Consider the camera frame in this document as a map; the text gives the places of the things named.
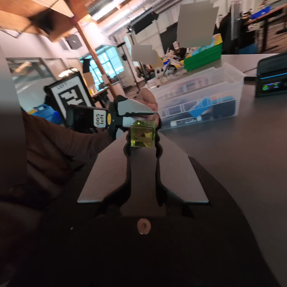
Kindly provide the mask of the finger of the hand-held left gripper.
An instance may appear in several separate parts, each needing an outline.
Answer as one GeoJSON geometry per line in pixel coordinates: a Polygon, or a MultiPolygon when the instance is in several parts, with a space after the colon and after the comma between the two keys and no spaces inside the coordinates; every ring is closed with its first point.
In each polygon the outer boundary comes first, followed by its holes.
{"type": "Polygon", "coordinates": [[[123,132],[130,130],[130,127],[134,124],[137,120],[144,120],[143,117],[123,117],[122,125],[119,129],[123,132]]]}
{"type": "Polygon", "coordinates": [[[152,110],[152,108],[134,99],[125,99],[118,102],[117,111],[119,116],[122,117],[139,117],[156,114],[156,111],[152,110]]]}

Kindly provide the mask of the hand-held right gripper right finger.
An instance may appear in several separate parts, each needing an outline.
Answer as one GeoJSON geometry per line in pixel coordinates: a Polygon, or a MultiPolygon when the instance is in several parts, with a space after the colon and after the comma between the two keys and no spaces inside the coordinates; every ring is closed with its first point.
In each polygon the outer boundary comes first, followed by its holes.
{"type": "Polygon", "coordinates": [[[156,133],[156,183],[163,197],[185,204],[208,204],[209,199],[188,155],[162,133],[156,133]]]}

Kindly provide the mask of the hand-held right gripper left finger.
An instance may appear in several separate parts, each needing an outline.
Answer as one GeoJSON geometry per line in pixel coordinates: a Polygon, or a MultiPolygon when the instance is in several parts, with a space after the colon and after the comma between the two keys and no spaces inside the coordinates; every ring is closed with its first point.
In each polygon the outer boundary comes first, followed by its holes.
{"type": "Polygon", "coordinates": [[[125,203],[131,195],[130,133],[98,154],[77,203],[125,203]]]}

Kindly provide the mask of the yellow-green clear cube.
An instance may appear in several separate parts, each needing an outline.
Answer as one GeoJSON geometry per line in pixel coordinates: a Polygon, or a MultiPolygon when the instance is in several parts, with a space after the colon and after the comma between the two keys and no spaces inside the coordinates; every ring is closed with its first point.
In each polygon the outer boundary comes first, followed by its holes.
{"type": "Polygon", "coordinates": [[[135,120],[130,127],[131,147],[152,148],[156,134],[156,121],[135,120]]]}

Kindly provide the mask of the clear plastic bin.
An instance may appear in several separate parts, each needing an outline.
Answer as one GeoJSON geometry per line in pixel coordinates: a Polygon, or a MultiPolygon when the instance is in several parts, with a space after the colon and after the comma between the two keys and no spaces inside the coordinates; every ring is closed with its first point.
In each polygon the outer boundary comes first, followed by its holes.
{"type": "MultiPolygon", "coordinates": [[[[189,111],[203,98],[210,98],[214,105],[220,98],[233,96],[236,100],[236,111],[232,117],[237,116],[244,78],[245,74],[240,70],[228,63],[223,63],[219,68],[211,67],[162,86],[159,85],[159,80],[153,79],[147,84],[147,88],[155,96],[158,103],[158,114],[162,122],[161,130],[178,128],[170,127],[170,122],[192,117],[189,111]]],[[[201,117],[202,121],[195,124],[214,121],[212,107],[205,111],[201,117]]]]}

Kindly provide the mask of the blue black whiteboard eraser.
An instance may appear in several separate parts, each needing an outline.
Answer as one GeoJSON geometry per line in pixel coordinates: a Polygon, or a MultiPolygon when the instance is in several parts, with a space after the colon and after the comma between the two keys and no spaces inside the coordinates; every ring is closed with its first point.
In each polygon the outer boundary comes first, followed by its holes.
{"type": "Polygon", "coordinates": [[[225,117],[234,116],[236,111],[236,100],[233,96],[226,96],[220,98],[212,106],[213,119],[217,120],[225,117]]]}

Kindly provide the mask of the blue container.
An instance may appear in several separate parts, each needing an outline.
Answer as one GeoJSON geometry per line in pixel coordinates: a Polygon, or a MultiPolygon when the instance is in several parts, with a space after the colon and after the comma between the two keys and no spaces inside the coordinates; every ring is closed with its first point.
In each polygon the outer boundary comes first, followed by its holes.
{"type": "Polygon", "coordinates": [[[33,116],[41,117],[49,122],[60,125],[62,124],[62,118],[57,111],[55,111],[51,106],[46,104],[41,104],[34,108],[35,112],[33,116]]]}

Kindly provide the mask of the bright paned window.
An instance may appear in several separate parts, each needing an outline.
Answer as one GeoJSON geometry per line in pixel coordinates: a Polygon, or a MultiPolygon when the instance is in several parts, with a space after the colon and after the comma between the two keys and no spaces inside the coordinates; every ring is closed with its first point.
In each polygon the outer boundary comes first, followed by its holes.
{"type": "MultiPolygon", "coordinates": [[[[109,76],[110,82],[112,84],[120,82],[119,74],[124,71],[124,67],[116,48],[109,45],[101,45],[96,49],[96,54],[106,74],[109,76]]],[[[102,73],[100,72],[98,65],[92,59],[91,55],[86,56],[85,59],[90,60],[89,70],[95,81],[96,89],[98,91],[104,89],[106,85],[102,80],[102,73]]]]}

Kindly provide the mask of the black dry-erase marker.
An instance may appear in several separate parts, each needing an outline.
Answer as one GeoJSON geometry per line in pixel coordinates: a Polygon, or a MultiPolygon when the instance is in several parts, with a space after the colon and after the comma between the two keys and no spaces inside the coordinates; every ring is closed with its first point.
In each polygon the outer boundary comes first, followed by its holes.
{"type": "Polygon", "coordinates": [[[170,127],[181,127],[181,126],[186,126],[186,125],[191,125],[191,124],[195,124],[199,121],[202,121],[202,117],[201,115],[198,117],[189,117],[189,118],[185,118],[185,119],[181,119],[181,120],[174,120],[170,122],[170,127]]]}

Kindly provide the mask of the blue foam block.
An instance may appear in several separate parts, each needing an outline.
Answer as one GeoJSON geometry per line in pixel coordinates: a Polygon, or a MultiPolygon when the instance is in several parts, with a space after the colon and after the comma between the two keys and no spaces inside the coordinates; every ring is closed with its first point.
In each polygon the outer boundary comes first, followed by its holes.
{"type": "Polygon", "coordinates": [[[189,111],[189,114],[197,118],[201,116],[205,111],[210,109],[213,105],[213,100],[210,98],[203,98],[189,111]]]}

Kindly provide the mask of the green plastic bin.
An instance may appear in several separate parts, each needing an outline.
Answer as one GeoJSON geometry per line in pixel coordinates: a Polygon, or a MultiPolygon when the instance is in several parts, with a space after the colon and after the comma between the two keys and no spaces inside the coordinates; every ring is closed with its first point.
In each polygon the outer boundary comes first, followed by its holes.
{"type": "Polygon", "coordinates": [[[222,44],[215,45],[211,48],[205,49],[198,54],[192,55],[184,60],[184,69],[192,71],[204,65],[210,64],[216,60],[221,59],[222,44]]]}

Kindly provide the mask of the black studio light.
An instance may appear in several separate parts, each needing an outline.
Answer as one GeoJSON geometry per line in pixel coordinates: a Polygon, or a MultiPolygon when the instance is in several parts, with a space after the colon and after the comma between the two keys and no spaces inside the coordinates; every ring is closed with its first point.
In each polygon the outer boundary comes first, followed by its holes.
{"type": "Polygon", "coordinates": [[[151,25],[154,20],[157,20],[159,14],[155,13],[154,11],[147,12],[136,18],[134,21],[130,23],[131,29],[137,35],[141,31],[143,31],[146,27],[151,25]]]}

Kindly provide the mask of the black charger with display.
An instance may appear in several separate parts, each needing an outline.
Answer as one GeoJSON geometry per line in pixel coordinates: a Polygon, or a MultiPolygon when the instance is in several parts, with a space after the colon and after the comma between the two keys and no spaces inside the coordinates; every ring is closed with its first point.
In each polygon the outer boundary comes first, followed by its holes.
{"type": "Polygon", "coordinates": [[[255,97],[287,95],[287,53],[261,59],[257,64],[255,97]]]}

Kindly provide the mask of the wooden post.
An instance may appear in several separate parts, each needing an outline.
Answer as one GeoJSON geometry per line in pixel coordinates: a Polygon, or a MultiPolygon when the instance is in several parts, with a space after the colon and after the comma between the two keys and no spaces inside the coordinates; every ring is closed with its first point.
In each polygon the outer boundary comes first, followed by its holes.
{"type": "Polygon", "coordinates": [[[113,85],[110,83],[108,76],[107,76],[102,64],[100,63],[100,61],[98,59],[98,55],[97,55],[95,49],[92,47],[92,44],[91,44],[86,32],[84,31],[83,26],[81,25],[81,23],[79,21],[77,22],[74,17],[72,18],[71,21],[72,21],[73,25],[75,26],[75,28],[77,29],[78,33],[80,34],[81,38],[83,39],[90,55],[92,56],[93,60],[95,61],[95,63],[97,65],[98,69],[100,70],[102,76],[104,77],[103,81],[105,82],[105,85],[108,87],[113,98],[115,99],[117,97],[117,93],[116,93],[113,85]]]}

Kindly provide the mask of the dark square wall panel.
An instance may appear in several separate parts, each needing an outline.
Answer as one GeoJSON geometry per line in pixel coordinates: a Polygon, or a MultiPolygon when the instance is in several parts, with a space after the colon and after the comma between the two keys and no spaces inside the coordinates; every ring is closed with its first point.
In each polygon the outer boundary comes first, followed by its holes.
{"type": "Polygon", "coordinates": [[[71,50],[78,50],[82,47],[82,43],[76,34],[71,34],[65,38],[71,50]]]}

